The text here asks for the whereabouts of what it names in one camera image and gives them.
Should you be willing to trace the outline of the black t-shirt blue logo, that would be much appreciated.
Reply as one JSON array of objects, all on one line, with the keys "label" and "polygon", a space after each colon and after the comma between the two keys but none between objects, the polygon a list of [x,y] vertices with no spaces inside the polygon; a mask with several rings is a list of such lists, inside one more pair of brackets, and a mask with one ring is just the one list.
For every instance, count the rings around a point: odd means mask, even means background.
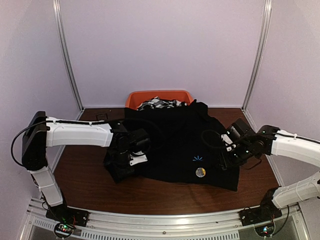
[{"label": "black t-shirt blue logo", "polygon": [[[236,192],[240,169],[221,169],[220,134],[224,125],[208,114],[208,106],[193,101],[190,105],[142,111],[126,108],[125,127],[129,131],[144,129],[151,148],[147,162],[134,166],[131,176],[143,176],[169,183],[211,185]],[[204,168],[205,177],[196,176]]]}]

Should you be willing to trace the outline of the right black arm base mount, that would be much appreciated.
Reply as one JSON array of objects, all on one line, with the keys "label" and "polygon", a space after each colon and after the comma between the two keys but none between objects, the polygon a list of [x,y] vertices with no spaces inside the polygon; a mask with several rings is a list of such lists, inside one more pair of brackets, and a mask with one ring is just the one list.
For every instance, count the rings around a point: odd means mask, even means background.
[{"label": "right black arm base mount", "polygon": [[281,216],[282,211],[280,209],[266,205],[254,208],[246,208],[239,212],[239,217],[243,226],[272,221],[273,219]]}]

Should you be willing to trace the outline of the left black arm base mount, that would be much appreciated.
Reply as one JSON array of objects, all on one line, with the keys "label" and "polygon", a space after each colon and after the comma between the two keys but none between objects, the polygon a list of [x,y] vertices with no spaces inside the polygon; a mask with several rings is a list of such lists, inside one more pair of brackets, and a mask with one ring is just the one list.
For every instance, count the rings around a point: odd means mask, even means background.
[{"label": "left black arm base mount", "polygon": [[86,227],[89,218],[89,212],[61,204],[53,207],[49,206],[45,216],[48,219],[52,219],[64,224]]}]

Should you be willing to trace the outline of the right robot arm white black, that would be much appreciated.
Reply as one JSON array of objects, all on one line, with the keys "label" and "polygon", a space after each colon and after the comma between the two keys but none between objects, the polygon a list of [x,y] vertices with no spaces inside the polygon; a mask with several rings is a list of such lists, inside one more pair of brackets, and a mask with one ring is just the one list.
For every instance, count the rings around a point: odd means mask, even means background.
[{"label": "right robot arm white black", "polygon": [[[313,166],[320,166],[320,142],[296,133],[289,133],[279,127],[263,125],[254,131],[241,118],[219,135],[223,170],[243,165],[251,157],[262,155],[282,156]],[[266,192],[256,210],[259,220],[268,220],[278,209],[288,205],[318,198],[320,196],[320,173]]]}]

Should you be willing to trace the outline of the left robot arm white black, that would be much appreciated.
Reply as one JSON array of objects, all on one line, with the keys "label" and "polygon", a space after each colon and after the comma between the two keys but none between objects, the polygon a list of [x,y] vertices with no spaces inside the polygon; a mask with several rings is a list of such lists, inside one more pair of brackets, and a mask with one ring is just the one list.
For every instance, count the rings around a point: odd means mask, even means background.
[{"label": "left robot arm white black", "polygon": [[25,168],[43,194],[48,211],[61,222],[72,218],[71,208],[64,199],[47,161],[47,148],[56,146],[96,146],[106,148],[104,164],[114,181],[132,175],[134,167],[147,162],[151,148],[149,134],[143,128],[126,129],[126,118],[115,120],[79,121],[49,117],[38,111],[29,125],[12,140],[14,146],[22,137],[21,160],[13,161]]}]

